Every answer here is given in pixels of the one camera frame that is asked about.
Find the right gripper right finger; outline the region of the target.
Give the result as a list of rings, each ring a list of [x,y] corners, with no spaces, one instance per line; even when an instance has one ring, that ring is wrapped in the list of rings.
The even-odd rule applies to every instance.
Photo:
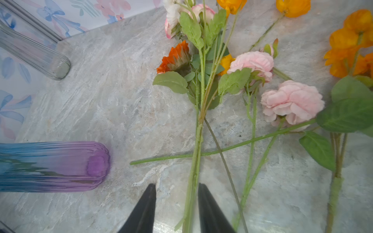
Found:
[[[205,184],[199,183],[198,208],[202,233],[235,233]]]

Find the pink rose stem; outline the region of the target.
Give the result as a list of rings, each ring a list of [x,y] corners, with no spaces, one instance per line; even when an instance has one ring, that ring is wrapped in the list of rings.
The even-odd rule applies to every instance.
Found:
[[[256,136],[258,103],[263,107],[264,120],[279,127],[274,133]],[[304,131],[316,124],[316,116],[324,109],[325,102],[316,87],[295,81],[285,81],[279,85],[277,90],[265,91],[260,100],[257,99],[257,91],[248,95],[246,107],[248,119],[252,123],[252,138],[226,148],[217,147],[215,151],[202,152],[199,157],[233,150],[274,136]]]

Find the blue purple glass vase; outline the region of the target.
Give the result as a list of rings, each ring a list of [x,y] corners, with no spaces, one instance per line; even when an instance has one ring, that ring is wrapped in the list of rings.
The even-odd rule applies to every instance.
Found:
[[[2,192],[85,192],[109,170],[109,151],[99,142],[1,144]]]

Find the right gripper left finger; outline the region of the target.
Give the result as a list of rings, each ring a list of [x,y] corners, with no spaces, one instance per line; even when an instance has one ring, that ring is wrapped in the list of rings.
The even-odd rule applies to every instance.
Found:
[[[118,233],[152,233],[156,207],[156,186],[148,185]]]

